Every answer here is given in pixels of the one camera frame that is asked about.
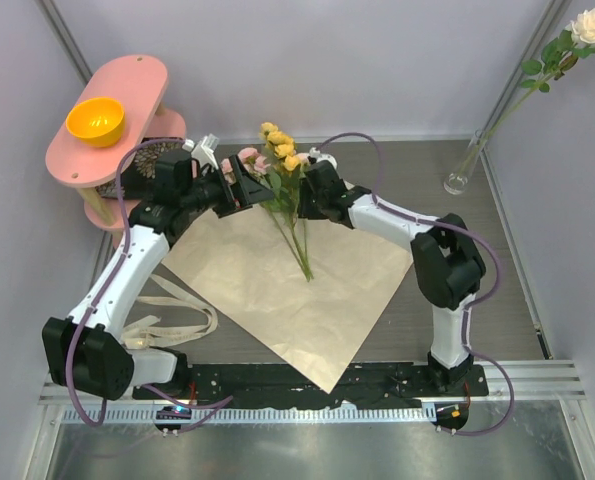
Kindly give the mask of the pink flower stem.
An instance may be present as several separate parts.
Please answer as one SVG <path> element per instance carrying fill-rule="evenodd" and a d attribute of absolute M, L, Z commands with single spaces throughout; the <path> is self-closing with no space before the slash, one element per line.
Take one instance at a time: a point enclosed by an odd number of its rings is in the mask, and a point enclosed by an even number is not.
<path fill-rule="evenodd" d="M 283 162 L 275 157 L 267 158 L 256 148 L 246 147 L 237 157 L 243 168 L 268 187 L 274 197 L 261 203 L 276 229 L 281 233 L 288 249 L 305 279 L 314 279 L 309 254 L 308 231 L 306 221 L 298 217 L 298 204 L 300 200 L 299 186 L 303 177 L 304 163 L 292 171 L 286 170 Z"/>

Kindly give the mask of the orange wrapping paper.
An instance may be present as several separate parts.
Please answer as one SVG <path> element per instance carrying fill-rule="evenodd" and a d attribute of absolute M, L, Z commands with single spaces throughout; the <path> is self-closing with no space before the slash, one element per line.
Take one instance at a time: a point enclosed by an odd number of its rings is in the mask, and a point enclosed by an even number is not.
<path fill-rule="evenodd" d="M 331 392 L 399 288 L 412 256 L 377 236 L 309 221 L 307 280 L 261 206 L 208 211 L 163 264 L 325 392 Z"/>

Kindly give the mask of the cream printed ribbon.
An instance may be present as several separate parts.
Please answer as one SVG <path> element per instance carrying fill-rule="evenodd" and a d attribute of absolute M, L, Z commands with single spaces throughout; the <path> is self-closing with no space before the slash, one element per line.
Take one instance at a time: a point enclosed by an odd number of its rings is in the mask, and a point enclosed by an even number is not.
<path fill-rule="evenodd" d="M 162 326 L 161 316 L 147 315 L 123 328 L 120 342 L 129 350 L 170 348 L 199 340 L 217 329 L 218 313 L 213 306 L 162 276 L 152 274 L 150 280 L 163 289 L 167 296 L 140 295 L 137 297 L 138 303 L 164 309 L 183 309 L 202 314 L 206 320 L 193 325 Z"/>

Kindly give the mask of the white flower stem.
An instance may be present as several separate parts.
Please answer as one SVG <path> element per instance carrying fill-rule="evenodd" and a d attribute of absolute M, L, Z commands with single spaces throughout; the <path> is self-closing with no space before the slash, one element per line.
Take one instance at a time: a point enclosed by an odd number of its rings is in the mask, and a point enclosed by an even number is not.
<path fill-rule="evenodd" d="M 521 63 L 524 91 L 487 130 L 481 138 L 479 149 L 492 139 L 501 125 L 535 93 L 549 93 L 551 84 L 562 79 L 580 60 L 595 55 L 595 8 L 584 10 L 572 19 L 561 32 L 548 42 L 537 57 Z"/>

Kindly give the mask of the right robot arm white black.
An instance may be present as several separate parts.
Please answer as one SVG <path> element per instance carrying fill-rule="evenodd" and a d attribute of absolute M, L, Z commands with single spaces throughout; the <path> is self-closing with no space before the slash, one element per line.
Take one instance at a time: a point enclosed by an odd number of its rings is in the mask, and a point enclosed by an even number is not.
<path fill-rule="evenodd" d="M 300 196 L 301 218 L 367 232 L 411 254 L 418 288 L 432 305 L 428 380 L 437 393 L 454 393 L 474 363 L 468 346 L 468 306 L 486 273 L 461 217 L 416 214 L 381 200 L 365 187 L 349 188 L 328 160 L 310 161 L 300 180 Z"/>

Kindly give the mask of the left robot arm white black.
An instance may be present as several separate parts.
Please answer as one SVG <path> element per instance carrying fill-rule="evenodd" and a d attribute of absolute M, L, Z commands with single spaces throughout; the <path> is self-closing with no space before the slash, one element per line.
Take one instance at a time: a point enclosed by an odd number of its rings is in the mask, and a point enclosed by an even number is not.
<path fill-rule="evenodd" d="M 179 365 L 184 355 L 163 347 L 130 347 L 121 334 L 151 273 L 194 220 L 208 210 L 224 217 L 272 199 L 272 190 L 237 156 L 229 162 L 232 181 L 220 167 L 202 170 L 196 153 L 177 149 L 159 157 L 151 189 L 132 209 L 110 263 L 66 318 L 51 317 L 42 329 L 55 383 L 72 394 L 104 400 L 117 400 L 143 384 L 155 384 L 170 399 L 188 391 L 190 375 Z"/>

